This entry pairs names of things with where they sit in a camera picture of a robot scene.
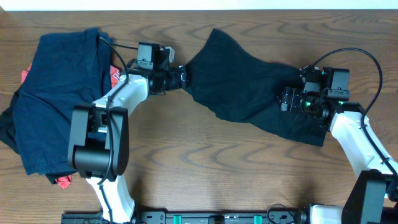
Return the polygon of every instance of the black cable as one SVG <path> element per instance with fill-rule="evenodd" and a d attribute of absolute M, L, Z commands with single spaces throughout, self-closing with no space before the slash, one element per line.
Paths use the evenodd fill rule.
<path fill-rule="evenodd" d="M 129 47 L 129 46 L 126 46 L 126 45 L 115 44 L 115 43 L 112 43 L 112 42 L 108 42 L 108 43 L 111 44 L 111 45 L 113 45 L 113 46 L 117 46 L 117 47 L 122 47 L 122 48 L 127 48 L 127 49 L 138 50 L 137 47 Z"/>
<path fill-rule="evenodd" d="M 292 224 L 292 223 L 294 223 L 294 215 L 293 215 L 289 210 L 287 210 L 287 208 L 286 208 L 285 205 L 282 205 L 281 203 L 275 203 L 275 204 L 271 205 L 271 206 L 268 208 L 268 210 L 267 210 L 267 218 L 268 218 L 268 221 L 270 221 L 270 222 L 273 223 L 273 224 L 278 224 L 278 223 L 274 222 L 272 219 L 269 218 L 269 211 L 270 211 L 274 206 L 276 206 L 276 205 L 279 205 L 279 206 L 284 207 L 285 210 L 286 210 L 286 212 L 293 218 L 293 221 L 288 222 L 287 224 Z"/>
<path fill-rule="evenodd" d="M 113 216 L 112 216 L 112 208 L 108 202 L 108 199 L 106 198 L 105 191 L 104 191 L 104 185 L 103 182 L 106 180 L 106 177 L 109 175 L 109 172 L 111 171 L 112 167 L 112 161 L 113 161 L 113 133 L 112 133 L 112 124 L 111 124 L 111 112 L 109 110 L 109 107 L 111 105 L 111 102 L 113 101 L 114 96 L 125 86 L 129 83 L 129 75 L 127 73 L 127 66 L 126 63 L 124 63 L 123 58 L 119 55 L 118 51 L 115 50 L 115 48 L 112 47 L 111 43 L 109 43 L 107 40 L 104 38 L 100 37 L 100 40 L 102 40 L 105 44 L 107 44 L 111 50 L 118 56 L 120 61 L 123 64 L 124 71 L 126 72 L 126 79 L 124 83 L 117 89 L 113 91 L 113 93 L 108 97 L 107 102 L 106 102 L 106 107 L 105 107 L 105 112 L 106 112 L 106 120 L 108 121 L 108 134 L 109 134 L 109 161 L 108 161 L 108 167 L 106 168 L 105 175 L 102 176 L 101 181 L 98 182 L 99 189 L 101 190 L 102 196 L 104 198 L 105 204 L 109 210 L 109 222 L 110 224 L 113 223 Z"/>
<path fill-rule="evenodd" d="M 373 106 L 374 102 L 376 102 L 377 98 L 379 97 L 379 94 L 380 94 L 381 88 L 382 88 L 382 84 L 383 84 L 383 73 L 381 71 L 381 67 L 380 67 L 379 62 L 376 60 L 376 58 L 373 55 L 371 55 L 369 52 L 367 52 L 367 51 L 365 51 L 363 49 L 359 49 L 359 48 L 355 48 L 355 47 L 347 47 L 347 48 L 343 48 L 343 49 L 337 49 L 337 50 L 334 50 L 332 52 L 329 52 L 329 53 L 325 54 L 320 59 L 318 59 L 315 63 L 313 63 L 312 66 L 315 67 L 317 65 L 317 63 L 319 63 L 320 61 L 322 61 L 324 58 L 326 58 L 327 56 L 329 56 L 331 54 L 334 54 L 334 53 L 337 53 L 337 52 L 342 52 L 342 51 L 347 51 L 347 50 L 354 50 L 354 51 L 358 51 L 358 52 L 362 52 L 362 53 L 366 54 L 368 57 L 370 57 L 373 60 L 373 62 L 376 64 L 377 70 L 379 71 L 379 88 L 377 89 L 377 92 L 374 95 L 373 100 L 371 101 L 369 106 L 365 109 L 365 113 L 362 114 L 361 127 L 362 127 L 362 130 L 363 130 L 365 136 L 367 137 L 368 141 L 373 146 L 374 150 L 380 156 L 381 160 L 384 161 L 384 163 L 386 164 L 388 169 L 392 172 L 392 175 L 394 176 L 395 180 L 398 181 L 398 174 L 397 174 L 396 170 L 389 163 L 389 161 L 388 161 L 389 158 L 386 158 L 384 156 L 384 154 L 380 151 L 380 149 L 378 148 L 376 143 L 374 143 L 372 137 L 369 135 L 368 130 L 366 129 L 367 125 L 364 123 L 366 114 L 369 112 L 369 110 Z"/>

